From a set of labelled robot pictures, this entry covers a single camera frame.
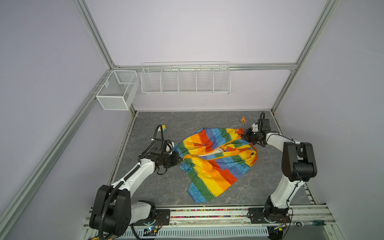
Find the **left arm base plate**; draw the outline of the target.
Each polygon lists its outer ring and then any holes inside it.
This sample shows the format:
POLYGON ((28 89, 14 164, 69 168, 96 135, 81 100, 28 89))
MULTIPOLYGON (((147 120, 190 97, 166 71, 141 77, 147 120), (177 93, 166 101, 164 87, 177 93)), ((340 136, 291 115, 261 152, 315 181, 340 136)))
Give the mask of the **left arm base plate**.
POLYGON ((170 209, 157 209, 155 214, 151 214, 145 220, 134 223, 135 226, 168 226, 171 220, 170 209))

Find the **rainbow striped jacket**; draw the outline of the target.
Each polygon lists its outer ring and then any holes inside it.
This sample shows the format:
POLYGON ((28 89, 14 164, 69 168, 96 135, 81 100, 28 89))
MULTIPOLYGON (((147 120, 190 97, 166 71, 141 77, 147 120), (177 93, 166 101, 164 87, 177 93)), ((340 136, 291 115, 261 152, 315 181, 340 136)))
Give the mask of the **rainbow striped jacket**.
POLYGON ((174 146, 183 159, 180 168, 191 179, 188 194, 194 203, 218 197, 254 165, 258 152, 243 133, 243 129, 203 128, 174 146))

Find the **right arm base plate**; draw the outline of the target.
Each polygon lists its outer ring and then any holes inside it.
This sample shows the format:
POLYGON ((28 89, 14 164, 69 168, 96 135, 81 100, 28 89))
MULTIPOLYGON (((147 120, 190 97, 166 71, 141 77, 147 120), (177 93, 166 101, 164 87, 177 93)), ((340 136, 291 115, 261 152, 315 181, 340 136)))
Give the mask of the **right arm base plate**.
POLYGON ((288 208, 272 208, 271 210, 249 208, 247 218, 251 220, 252 224, 289 224, 291 223, 291 217, 288 210, 288 208))

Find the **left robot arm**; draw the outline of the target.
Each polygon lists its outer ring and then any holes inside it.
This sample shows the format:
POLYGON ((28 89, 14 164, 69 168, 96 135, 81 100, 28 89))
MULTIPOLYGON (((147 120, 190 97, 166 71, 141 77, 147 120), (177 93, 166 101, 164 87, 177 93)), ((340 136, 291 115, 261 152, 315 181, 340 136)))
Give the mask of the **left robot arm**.
POLYGON ((167 171, 182 162, 175 144, 165 139, 162 125, 158 125, 150 145, 138 155, 137 163, 123 177, 111 185, 101 186, 92 208, 90 227, 98 231, 100 240, 121 236, 134 223, 157 220, 156 204, 150 201, 132 203, 135 191, 144 180, 160 168, 167 171))

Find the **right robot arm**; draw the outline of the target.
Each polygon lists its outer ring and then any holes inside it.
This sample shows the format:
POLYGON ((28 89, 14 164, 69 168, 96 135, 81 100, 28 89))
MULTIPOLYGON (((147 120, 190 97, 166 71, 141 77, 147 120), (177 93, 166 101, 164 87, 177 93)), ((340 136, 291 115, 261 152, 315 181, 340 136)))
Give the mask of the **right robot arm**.
POLYGON ((296 142, 277 132, 272 132, 270 120, 265 112, 260 114, 257 123, 247 129, 242 139, 261 147, 267 145, 282 152, 282 178, 276 190, 267 198, 263 209, 249 210, 249 217, 261 218, 267 223, 290 220, 290 203, 297 191, 317 175, 314 148, 308 142, 296 142))

